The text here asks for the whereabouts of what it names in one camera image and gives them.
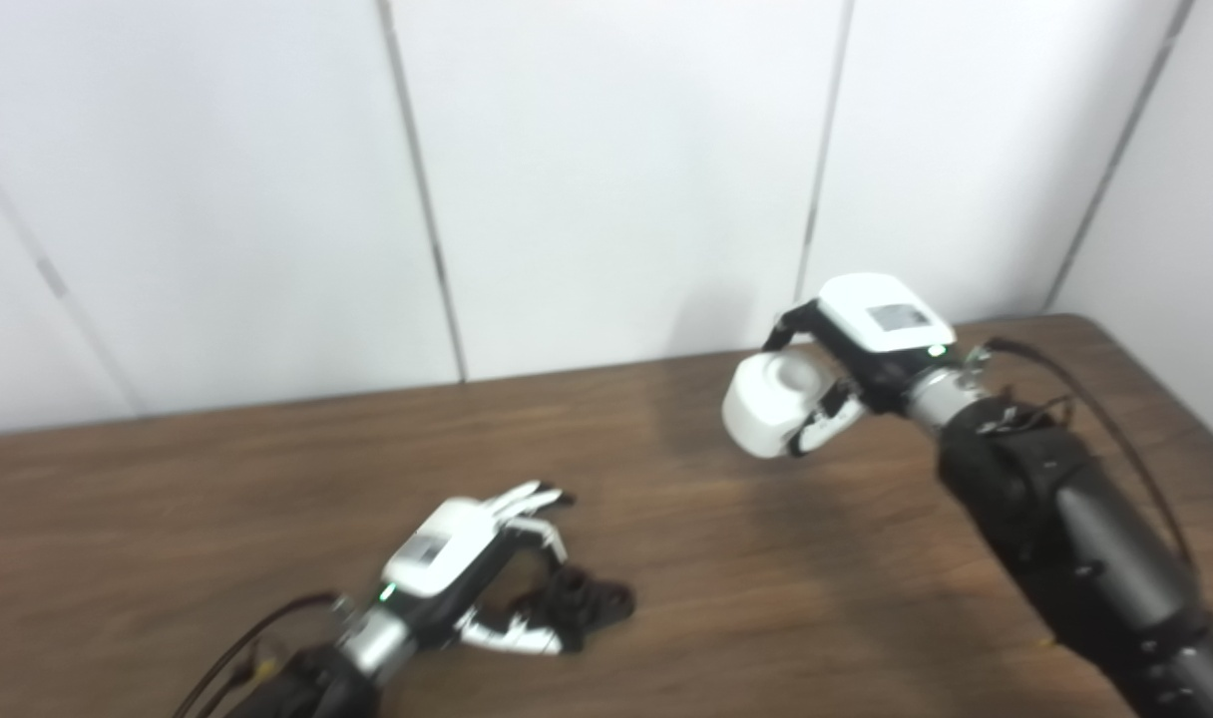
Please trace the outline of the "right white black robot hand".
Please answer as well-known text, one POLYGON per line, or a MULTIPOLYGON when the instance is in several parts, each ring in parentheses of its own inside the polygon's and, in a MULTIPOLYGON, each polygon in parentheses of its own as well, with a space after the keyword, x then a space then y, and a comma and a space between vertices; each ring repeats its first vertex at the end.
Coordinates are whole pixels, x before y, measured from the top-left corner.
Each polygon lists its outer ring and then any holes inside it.
POLYGON ((893 274, 830 278, 815 298, 776 318, 762 351, 784 353, 797 335, 811 337, 843 372, 822 378, 818 397, 802 403, 799 422, 784 435, 790 456, 811 454, 862 415, 909 418, 919 386, 957 367, 953 327, 893 274))

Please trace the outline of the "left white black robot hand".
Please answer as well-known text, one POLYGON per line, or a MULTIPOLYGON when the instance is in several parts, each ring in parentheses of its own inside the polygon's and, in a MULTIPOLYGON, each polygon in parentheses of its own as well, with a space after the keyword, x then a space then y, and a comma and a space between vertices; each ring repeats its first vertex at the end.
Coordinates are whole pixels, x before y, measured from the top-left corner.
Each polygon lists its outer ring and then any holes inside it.
POLYGON ((405 623, 421 650, 462 642, 528 655, 569 651, 556 629, 536 619, 484 617, 480 599, 526 551, 551 572, 565 566, 560 531, 539 513, 575 500, 546 481, 525 481, 489 498, 448 498, 385 563, 377 604, 405 623))

